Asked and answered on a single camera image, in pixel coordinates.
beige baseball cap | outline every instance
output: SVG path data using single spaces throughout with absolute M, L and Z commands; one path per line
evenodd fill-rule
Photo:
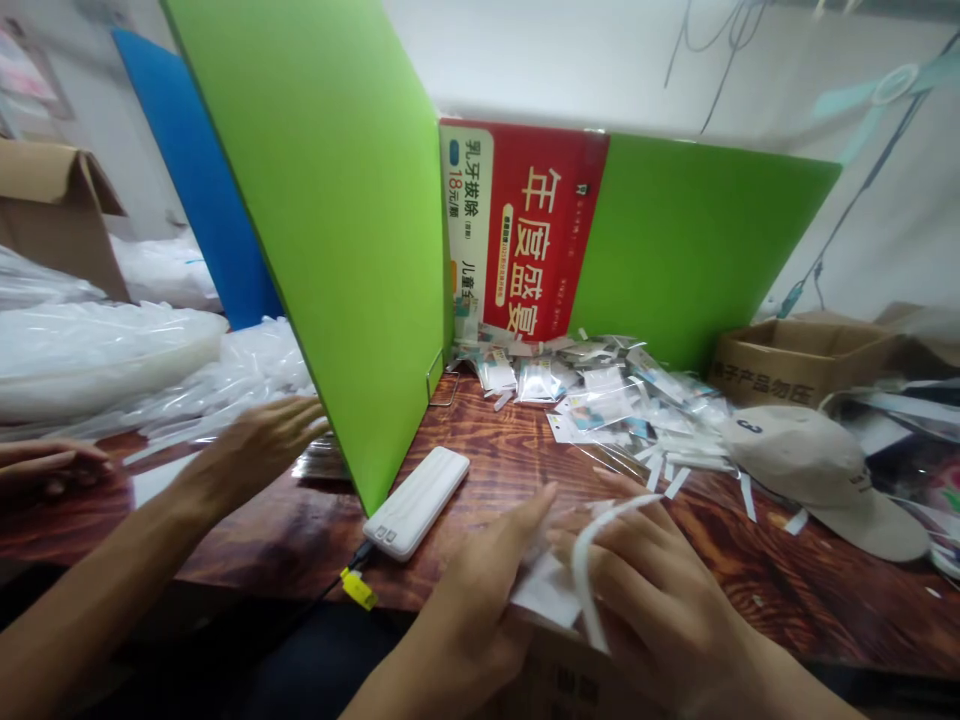
M 873 488 L 857 439 L 825 415 L 802 407 L 748 408 L 720 432 L 730 457 L 757 482 L 800 503 L 847 542 L 893 562 L 927 553 L 923 525 Z

green divider board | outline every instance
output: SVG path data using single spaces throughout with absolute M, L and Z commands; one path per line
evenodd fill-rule
M 570 328 L 704 370 L 750 322 L 841 172 L 835 163 L 613 135 Z
M 373 513 L 449 344 L 433 105 L 378 0 L 166 8 Z

red poster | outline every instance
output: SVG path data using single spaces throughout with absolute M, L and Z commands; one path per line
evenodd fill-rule
M 441 141 L 458 315 L 473 301 L 524 340 L 563 335 L 609 136 L 444 119 Z

yellow cable connector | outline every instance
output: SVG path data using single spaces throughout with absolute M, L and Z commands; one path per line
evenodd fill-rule
M 343 591 L 347 595 L 364 610 L 373 610 L 373 606 L 377 604 L 377 594 L 363 581 L 359 572 L 344 568 L 340 579 L 343 580 Z

white wall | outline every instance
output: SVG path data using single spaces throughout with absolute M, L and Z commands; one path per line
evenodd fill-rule
M 734 0 L 696 0 L 691 41 L 704 43 Z M 441 112 L 671 137 L 697 137 L 723 74 L 726 36 L 694 55 L 681 48 L 664 75 L 682 0 L 384 0 Z M 767 8 L 733 64 L 703 140 L 835 159 L 856 120 L 803 134 L 817 96 L 882 77 L 939 53 L 954 28 L 808 10 Z M 874 142 L 848 167 L 771 292 L 782 300 L 810 266 L 906 105 L 894 106 Z M 873 188 L 827 254 L 827 306 L 872 319 L 891 300 L 960 309 L 960 93 L 926 102 Z M 817 304 L 808 284 L 798 310 Z
M 156 0 L 118 5 L 139 34 L 174 49 Z M 0 0 L 0 12 L 43 48 L 73 108 L 75 119 L 53 121 L 59 136 L 91 150 L 116 189 L 130 219 L 108 219 L 111 229 L 129 239 L 173 237 L 170 221 L 186 216 L 109 28 L 81 15 L 74 0 Z

